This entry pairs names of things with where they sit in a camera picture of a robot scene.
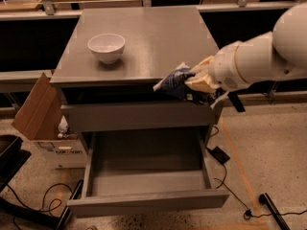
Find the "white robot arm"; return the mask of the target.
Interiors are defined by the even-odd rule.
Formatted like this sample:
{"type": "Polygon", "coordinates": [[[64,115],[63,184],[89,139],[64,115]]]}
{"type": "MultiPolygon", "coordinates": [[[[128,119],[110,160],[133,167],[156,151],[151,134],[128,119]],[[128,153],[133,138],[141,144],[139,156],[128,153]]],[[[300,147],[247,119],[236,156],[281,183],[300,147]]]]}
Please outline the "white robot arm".
{"type": "Polygon", "coordinates": [[[307,78],[307,3],[286,10],[272,31],[224,46],[191,69],[192,90],[233,92],[260,81],[307,78]]]}

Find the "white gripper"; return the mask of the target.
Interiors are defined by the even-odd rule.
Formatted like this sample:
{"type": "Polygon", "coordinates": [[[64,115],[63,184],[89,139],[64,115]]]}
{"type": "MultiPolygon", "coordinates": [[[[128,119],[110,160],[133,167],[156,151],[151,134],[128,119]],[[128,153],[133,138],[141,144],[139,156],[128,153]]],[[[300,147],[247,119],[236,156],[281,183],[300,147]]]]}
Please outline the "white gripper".
{"type": "Polygon", "coordinates": [[[241,44],[242,41],[235,41],[224,46],[214,57],[203,59],[191,69],[193,77],[184,83],[191,90],[203,93],[214,93],[219,86],[229,92],[248,88],[249,83],[240,74],[236,60],[241,44]]]}

